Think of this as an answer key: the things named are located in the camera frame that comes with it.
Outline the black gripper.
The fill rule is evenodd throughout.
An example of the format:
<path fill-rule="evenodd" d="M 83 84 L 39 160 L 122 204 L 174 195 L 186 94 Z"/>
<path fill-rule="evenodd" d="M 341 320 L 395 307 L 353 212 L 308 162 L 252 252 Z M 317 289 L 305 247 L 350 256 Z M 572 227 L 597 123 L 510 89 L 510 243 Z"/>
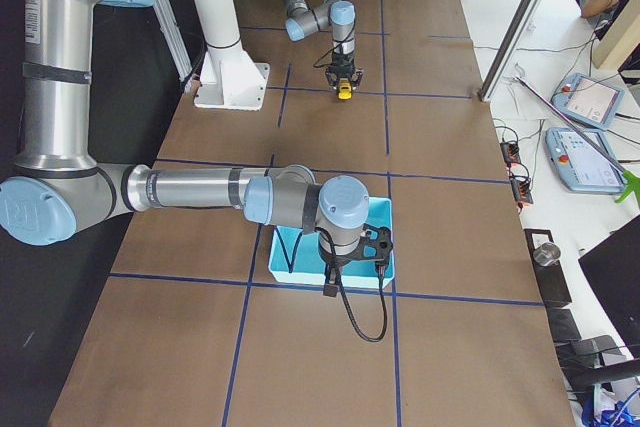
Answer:
<path fill-rule="evenodd" d="M 350 77 L 351 91 L 356 92 L 363 77 L 363 70 L 355 66 L 355 54 L 333 51 L 331 62 L 325 68 L 325 76 L 331 89 L 337 93 L 340 77 Z"/>
<path fill-rule="evenodd" d="M 352 261 L 363 260 L 364 244 L 360 242 L 358 246 L 351 252 L 341 255 L 337 252 L 333 252 L 328 244 L 319 244 L 319 254 L 322 260 L 326 264 L 325 270 L 327 272 L 336 270 L 339 273 L 343 272 L 344 267 Z"/>

